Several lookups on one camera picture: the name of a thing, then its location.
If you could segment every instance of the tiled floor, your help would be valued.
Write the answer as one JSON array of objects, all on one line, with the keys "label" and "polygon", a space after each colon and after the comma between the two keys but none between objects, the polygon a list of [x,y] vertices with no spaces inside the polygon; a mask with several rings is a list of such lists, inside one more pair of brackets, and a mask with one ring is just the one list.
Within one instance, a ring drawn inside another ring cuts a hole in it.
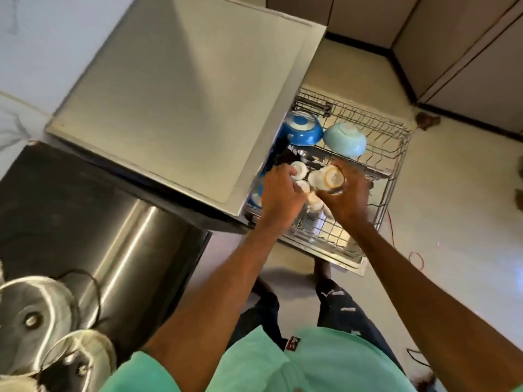
[{"label": "tiled floor", "polygon": [[[412,110],[386,59],[324,41],[305,79],[320,90],[400,118]],[[523,213],[513,203],[523,144],[443,118],[416,131],[390,212],[398,249],[425,258],[430,279],[523,349]],[[387,222],[381,229],[389,239]],[[315,324],[319,302],[305,275],[310,257],[278,244],[263,270],[280,299],[280,328],[291,336]],[[368,267],[364,277],[333,270],[381,330],[408,376],[423,374],[405,350],[409,333]]]}]

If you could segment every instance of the jeans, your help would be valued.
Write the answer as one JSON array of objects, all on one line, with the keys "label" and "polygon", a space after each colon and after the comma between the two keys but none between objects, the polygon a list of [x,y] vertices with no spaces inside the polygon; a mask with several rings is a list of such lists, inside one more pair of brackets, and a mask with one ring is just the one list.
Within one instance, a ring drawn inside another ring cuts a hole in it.
[{"label": "jeans", "polygon": [[[331,279],[323,279],[316,285],[316,294],[320,299],[320,314],[317,322],[319,327],[344,331],[367,340],[403,371],[374,323],[336,282]],[[284,350],[287,339],[281,336],[278,327],[279,308],[280,304],[276,295],[274,293],[265,294],[253,308],[246,310],[239,317],[227,348],[261,325],[267,336]]]}]

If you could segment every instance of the wire rack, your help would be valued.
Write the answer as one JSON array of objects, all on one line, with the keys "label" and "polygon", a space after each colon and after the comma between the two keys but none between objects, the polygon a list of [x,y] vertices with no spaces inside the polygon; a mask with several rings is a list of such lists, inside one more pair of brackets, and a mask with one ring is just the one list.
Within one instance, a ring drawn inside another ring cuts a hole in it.
[{"label": "wire rack", "polygon": [[[315,146],[288,148],[323,165],[330,164],[334,159],[344,159],[360,169],[372,181],[368,218],[379,229],[407,151],[409,130],[401,122],[303,88],[291,108],[314,114],[324,130],[336,122],[351,122],[366,135],[367,150],[356,158],[337,154],[323,141]],[[304,207],[282,238],[346,269],[360,268],[363,263],[363,252],[356,242],[324,210],[312,212]]]}]

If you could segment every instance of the black cable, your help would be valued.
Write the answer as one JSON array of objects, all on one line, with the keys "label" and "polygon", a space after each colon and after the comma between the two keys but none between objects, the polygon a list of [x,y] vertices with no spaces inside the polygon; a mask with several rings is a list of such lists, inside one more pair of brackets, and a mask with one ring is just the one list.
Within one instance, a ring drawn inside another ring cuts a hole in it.
[{"label": "black cable", "polygon": [[86,275],[86,276],[91,278],[91,280],[93,281],[93,283],[95,285],[96,298],[97,298],[97,301],[98,301],[98,308],[96,310],[95,322],[91,326],[91,328],[94,329],[96,327],[96,325],[98,325],[98,323],[100,322],[100,315],[101,315],[101,288],[100,288],[100,283],[98,283],[96,278],[94,276],[92,276],[90,273],[88,273],[86,270],[81,270],[79,268],[73,268],[72,270],[66,271],[63,274],[58,275],[58,277],[56,277],[55,279],[56,280],[63,279],[64,277],[66,277],[67,275],[70,275],[70,274]]},{"label": "black cable", "polygon": [[419,353],[419,354],[421,354],[421,351],[416,351],[415,349],[407,348],[407,353],[409,354],[409,356],[412,358],[412,360],[413,360],[414,362],[417,362],[417,363],[419,363],[419,364],[422,364],[423,366],[427,366],[428,368],[430,367],[429,364],[427,364],[427,363],[423,363],[423,362],[420,362],[418,359],[416,359],[416,358],[412,355],[412,353]]}]

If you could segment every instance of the light blue bowl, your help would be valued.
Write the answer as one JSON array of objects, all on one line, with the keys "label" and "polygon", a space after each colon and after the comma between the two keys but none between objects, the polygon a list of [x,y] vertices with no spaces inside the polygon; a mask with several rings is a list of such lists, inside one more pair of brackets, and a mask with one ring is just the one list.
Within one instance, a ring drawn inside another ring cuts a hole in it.
[{"label": "light blue bowl", "polygon": [[312,146],[323,137],[323,128],[317,118],[305,111],[287,113],[281,125],[281,135],[293,146]]},{"label": "light blue bowl", "polygon": [[355,124],[336,122],[323,134],[323,142],[344,157],[359,157],[367,148],[367,138]]}]

